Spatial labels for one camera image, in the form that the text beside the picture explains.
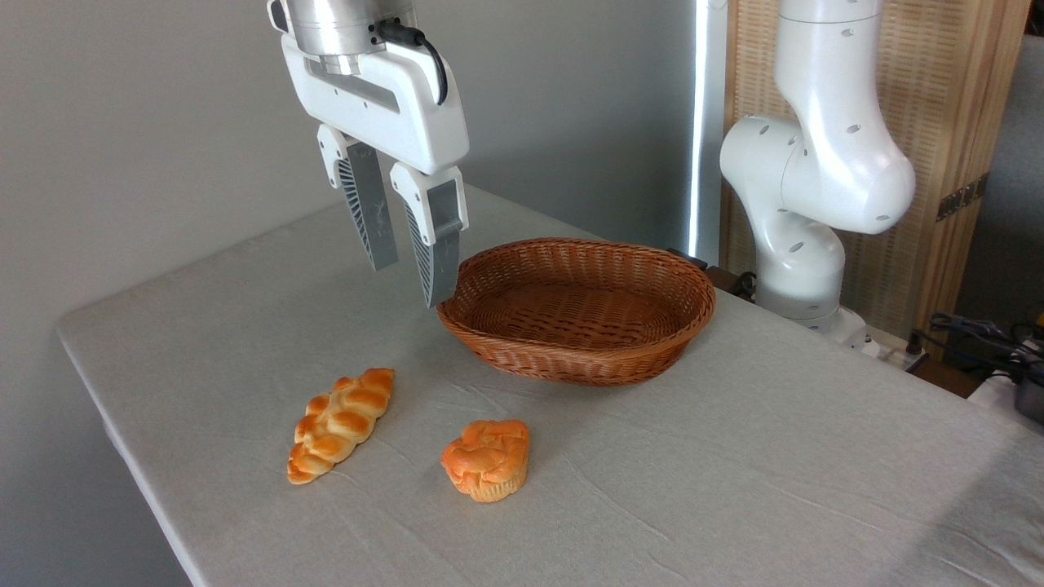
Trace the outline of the grey-white gripper finger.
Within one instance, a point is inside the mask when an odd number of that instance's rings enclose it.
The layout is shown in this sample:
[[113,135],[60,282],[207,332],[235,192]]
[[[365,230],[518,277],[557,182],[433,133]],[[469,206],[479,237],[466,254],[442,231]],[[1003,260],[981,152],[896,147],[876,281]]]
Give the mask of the grey-white gripper finger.
[[389,178],[404,201],[422,296],[436,307],[458,283],[460,233],[469,227],[462,174],[454,166],[427,175],[397,162]]
[[329,124],[318,126],[316,138],[329,183],[343,193],[370,265],[383,271],[398,254],[377,150]]

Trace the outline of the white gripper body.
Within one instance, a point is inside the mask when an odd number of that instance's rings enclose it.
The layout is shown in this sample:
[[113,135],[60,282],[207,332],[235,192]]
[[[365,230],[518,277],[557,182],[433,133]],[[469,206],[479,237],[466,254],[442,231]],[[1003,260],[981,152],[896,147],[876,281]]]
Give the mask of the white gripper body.
[[303,110],[400,162],[435,174],[466,156],[470,147],[462,101],[452,71],[448,95],[437,104],[434,60],[424,50],[392,45],[358,55],[354,75],[324,70],[290,36],[282,49]]

